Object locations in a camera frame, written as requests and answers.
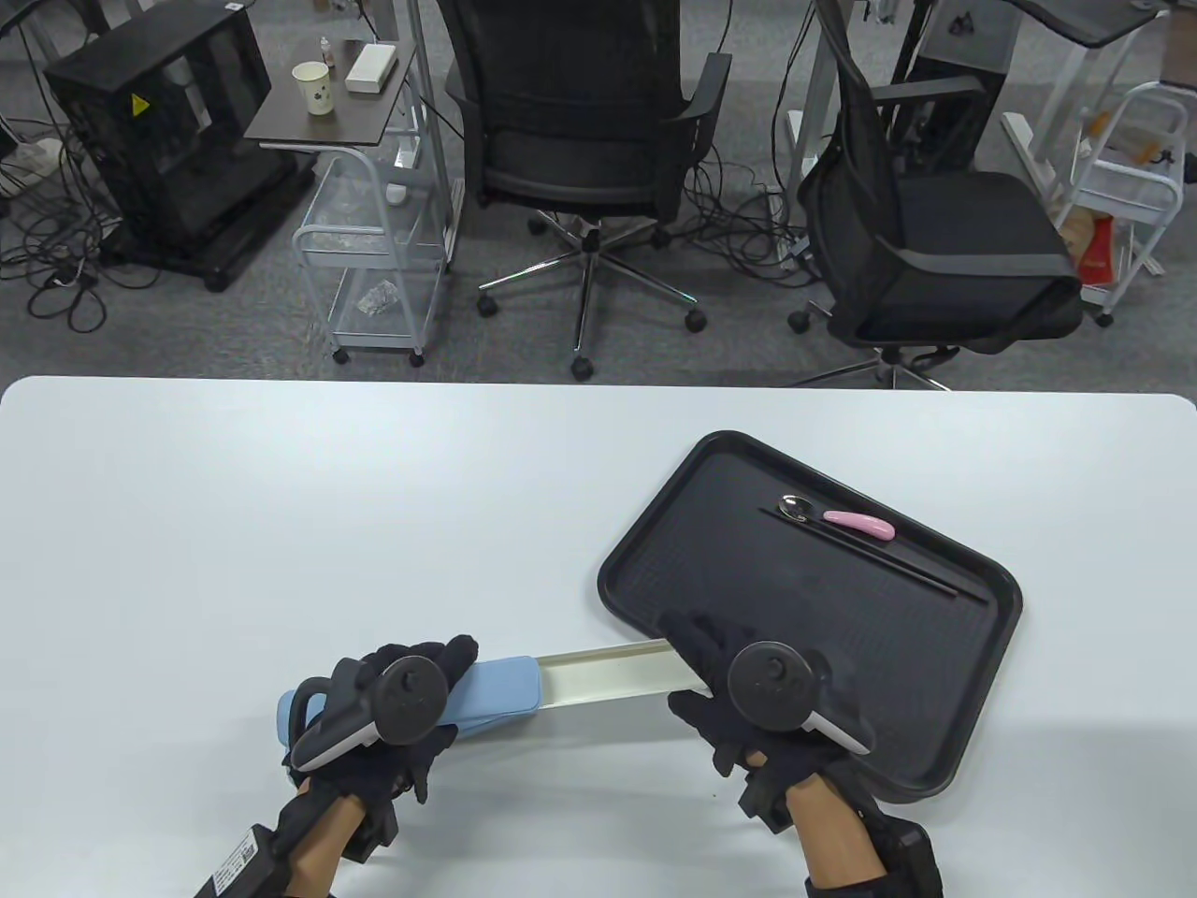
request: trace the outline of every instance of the thumbstick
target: thumbstick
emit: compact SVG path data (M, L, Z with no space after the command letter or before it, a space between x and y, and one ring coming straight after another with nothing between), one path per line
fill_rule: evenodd
M432 732L449 702L449 682L431 660L408 655L382 672L371 687L370 710L378 738L413 745Z
M815 674L789 645L754 642L731 660L728 692L749 723L771 733L792 733L814 710Z

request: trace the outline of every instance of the chair base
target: chair base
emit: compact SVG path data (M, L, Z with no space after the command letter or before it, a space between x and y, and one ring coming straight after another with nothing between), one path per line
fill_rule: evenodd
M646 286L660 290L669 298L676 299L687 305L689 311L686 313L686 329L692 334L697 334L706 327L706 314L698 308L699 303L697 298L670 284L666 284L663 280L655 278L648 272L642 271L633 265L628 265L614 255L610 255L612 250L621 245L626 245L632 237L650 229L657 229L654 231L650 241L654 247L661 248L668 245L668 239L661 236L668 235L666 231L658 229L656 222L632 225L613 237L604 238L601 232L601 223L582 220L579 232L575 233L561 224L555 214L537 211L536 218L529 219L528 230L533 233L543 233L546 229L553 231L553 233L555 233L566 244L566 251L553 256L552 259L546 259L542 262L530 265L523 271L508 274L503 278L497 278L496 280L487 281L486 284L479 286L478 314L484 318L488 318L499 311L498 303L494 301L494 297L491 296L491 291L496 287L506 286L508 284L515 284L521 280L545 274L546 272L555 271L566 262L578 262L582 268L582 284L578 291L578 315L573 326L573 362L570 365L570 372L573 375L573 380L581 383L583 381L589 381L594 376L594 363L585 357L583 347L585 345L587 323L590 318L591 311L590 289L594 284L595 269L600 266L618 274L628 277L632 280L638 280Z
M857 362L853 365L836 368L831 371L821 371L820 374L812 375L810 377L803 377L801 381L795 381L794 383L788 383L785 386L788 388L809 387L814 383L833 381L837 377L846 377L847 375L859 374L862 371L873 371L873 376L885 389L898 389L899 381L903 376L905 376L918 382L923 387L926 387L928 389L943 390L944 393L952 392L950 387L946 387L920 371L916 371L899 350L874 350L874 352L877 353L876 358L868 359L867 362Z

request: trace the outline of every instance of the chopstick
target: chopstick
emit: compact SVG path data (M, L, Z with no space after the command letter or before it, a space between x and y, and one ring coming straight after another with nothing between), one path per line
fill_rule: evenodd
M806 524L803 524L798 521L795 521L792 517L786 517L780 511L777 511L771 508L760 508L758 510L777 521L790 524L790 527L797 527L800 529L804 529L807 533L813 533L816 536L820 536L828 542L833 542L838 546L856 552L858 556L863 556L869 560L881 565L882 568L888 568L892 571L897 571L898 574L901 574L903 576L909 577L910 580L918 581L924 585L931 587L932 589L937 589L938 591L953 599L956 599L961 595L961 590L956 589L950 583L946 583L938 577L932 577L930 574L924 574L923 571L918 570L917 568L906 562L901 562L897 558L889 558L887 556L881 554L880 552L874 551L873 548L869 548L868 546L862 546L851 536L836 533L834 530L825 530L822 527L819 526L819 522L816 521L808 521ZM967 596L968 599L984 601L983 599L979 599L978 596L974 596L971 593L964 593L964 595Z

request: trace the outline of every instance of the black computer case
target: black computer case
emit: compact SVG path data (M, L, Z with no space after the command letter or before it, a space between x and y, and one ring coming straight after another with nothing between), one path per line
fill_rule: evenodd
M48 66L45 80L121 210L135 261L199 257L297 171L294 153L242 138L271 80L241 4L157 4Z

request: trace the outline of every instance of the label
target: label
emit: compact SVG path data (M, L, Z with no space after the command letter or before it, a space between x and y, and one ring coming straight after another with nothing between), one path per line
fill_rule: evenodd
M233 849L232 854L225 858L225 862L217 868L217 872L212 874L212 888L217 894L220 894L224 890L231 886L241 872L249 866L249 862L254 860L257 854L257 839L254 838L254 831L250 830L245 833L245 838L241 841L241 844Z

